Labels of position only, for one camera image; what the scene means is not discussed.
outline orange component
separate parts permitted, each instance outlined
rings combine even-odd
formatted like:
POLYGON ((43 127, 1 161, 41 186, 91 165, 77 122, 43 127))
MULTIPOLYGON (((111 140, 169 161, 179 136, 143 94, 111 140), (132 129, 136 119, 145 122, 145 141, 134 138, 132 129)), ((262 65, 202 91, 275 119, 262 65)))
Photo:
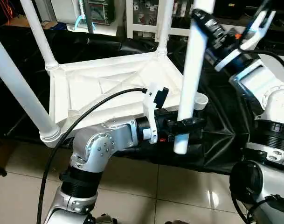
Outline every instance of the orange component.
POLYGON ((235 34, 235 38, 236 38, 237 40, 239 40, 241 36, 242 36, 241 34, 235 34))

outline white pipe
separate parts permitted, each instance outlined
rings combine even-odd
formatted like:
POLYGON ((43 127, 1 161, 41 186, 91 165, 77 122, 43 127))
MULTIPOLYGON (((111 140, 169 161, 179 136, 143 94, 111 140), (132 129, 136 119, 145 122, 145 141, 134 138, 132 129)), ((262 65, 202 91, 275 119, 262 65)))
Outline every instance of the white pipe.
POLYGON ((166 0, 164 11, 164 20, 162 22, 162 27, 159 36, 159 45, 156 51, 160 54, 167 54, 166 44, 168 42, 169 30, 172 22, 172 12, 174 0, 166 0))
POLYGON ((36 39, 39 50, 45 62, 45 69, 52 70, 59 66, 58 62, 55 60, 52 50, 49 47, 47 38, 44 35, 41 24, 37 17, 36 11, 34 9, 31 0, 21 0, 21 5, 25 11, 27 20, 30 24, 34 37, 36 39))
POLYGON ((51 120, 1 42, 0 77, 34 124, 38 127, 41 137, 45 139, 57 137, 60 128, 51 120))
MULTIPOLYGON (((202 9, 211 14, 213 13, 214 4, 215 0, 195 0, 194 8, 202 9)), ((184 65, 178 121, 193 116, 195 96, 199 85, 206 44, 206 35, 203 34, 196 23, 192 21, 184 65)), ((177 135, 175 137, 175 153, 187 153, 188 138, 189 134, 177 135)))

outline silver robotic arm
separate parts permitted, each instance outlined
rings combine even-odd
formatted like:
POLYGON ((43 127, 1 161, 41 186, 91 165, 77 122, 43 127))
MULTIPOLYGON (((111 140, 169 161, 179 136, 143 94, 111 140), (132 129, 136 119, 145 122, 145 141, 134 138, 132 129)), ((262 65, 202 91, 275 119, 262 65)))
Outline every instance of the silver robotic arm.
MULTIPOLYGON (((238 33, 226 31, 216 19, 199 9, 193 19, 208 36, 206 59, 216 71, 225 72, 229 82, 252 106, 256 125, 243 149, 244 160, 237 163, 230 175, 233 199, 243 202, 249 210, 246 223, 284 224, 284 83, 263 64, 260 58, 245 55, 264 37, 275 12, 262 11, 247 33, 247 41, 236 46, 238 33)), ((176 121, 174 113, 154 113, 161 108, 167 89, 152 85, 144 100, 144 117, 111 119, 97 126, 78 131, 73 140, 70 166, 61 174, 58 188, 45 224, 102 223, 104 217, 90 215, 97 199, 97 188, 109 158, 116 152, 148 140, 155 144, 161 129, 170 138, 205 125, 192 118, 176 121), (165 127, 157 126, 159 119, 165 127)))
POLYGON ((216 19, 202 10, 194 10, 193 19, 209 37, 207 60, 215 70, 226 72, 236 91, 251 104, 255 126, 243 149, 244 160, 230 175, 230 190, 249 210, 249 224, 284 224, 284 83, 265 66, 252 58, 251 47, 264 37, 275 12, 262 11, 250 28, 242 45, 240 35, 224 30, 216 19))

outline beige floor tile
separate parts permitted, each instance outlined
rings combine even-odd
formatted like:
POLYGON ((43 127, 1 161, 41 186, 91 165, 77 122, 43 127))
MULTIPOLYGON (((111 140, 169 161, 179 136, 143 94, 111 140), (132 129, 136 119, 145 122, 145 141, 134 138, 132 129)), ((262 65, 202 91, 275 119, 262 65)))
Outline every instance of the beige floor tile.
POLYGON ((120 224, 154 224, 155 199, 100 189, 93 216, 109 214, 120 224))
POLYGON ((12 153, 6 171, 41 178, 49 152, 46 146, 21 142, 12 153))
POLYGON ((158 200, 155 224, 174 220, 190 224, 243 224, 236 213, 158 200))
POLYGON ((154 198, 157 172, 158 165, 112 157, 102 176, 100 188, 154 198))
MULTIPOLYGON (((50 152, 51 149, 44 145, 20 142, 11 155, 6 170, 10 173, 42 178, 50 152)), ((71 153, 71 150, 65 148, 58 150, 48 174, 49 180, 60 181, 59 174, 68 167, 71 153)))
POLYGON ((157 198, 236 212, 230 196, 229 176, 226 175, 160 166, 157 198))
MULTIPOLYGON (((0 178, 0 224, 33 224, 41 179, 9 173, 0 178)), ((44 197, 43 219, 60 183, 48 181, 44 197)), ((103 213, 121 224, 154 224, 155 200, 143 196, 100 189, 94 216, 103 213)))
MULTIPOLYGON (((20 143, 9 159, 8 172, 42 177, 50 149, 43 145, 20 143)), ((60 181, 59 174, 69 164, 71 150, 59 149, 52 162, 48 179, 60 181)), ((112 157, 104 171, 100 188, 134 195, 155 197, 158 165, 145 161, 112 157)))
MULTIPOLYGON (((0 224, 36 223, 41 179, 11 174, 0 177, 0 224)), ((60 183, 48 181, 44 196, 43 220, 60 183)))

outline black cloth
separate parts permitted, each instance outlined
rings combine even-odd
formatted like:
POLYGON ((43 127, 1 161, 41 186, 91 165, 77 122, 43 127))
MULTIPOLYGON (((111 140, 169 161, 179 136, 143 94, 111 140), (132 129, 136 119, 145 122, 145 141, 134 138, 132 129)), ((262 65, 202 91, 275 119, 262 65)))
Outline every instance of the black cloth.
MULTIPOLYGON (((66 30, 45 30, 50 47, 59 63, 70 63, 106 57, 145 53, 157 44, 116 37, 72 33, 66 30)), ((22 75, 48 111, 49 76, 33 34, 28 28, 1 27, 0 41, 22 75)), ((169 58, 182 72, 185 48, 178 42, 168 43, 169 58)), ((186 155, 176 155, 173 144, 144 143, 141 147, 118 153, 133 159, 147 160, 204 172, 229 174, 241 159, 240 148, 249 138, 251 112, 228 83, 228 77, 215 72, 204 63, 199 91, 209 97, 209 104, 201 112, 208 124, 203 132, 191 134, 186 155)), ((0 136, 42 144, 39 132, 11 92, 0 80, 0 136)))

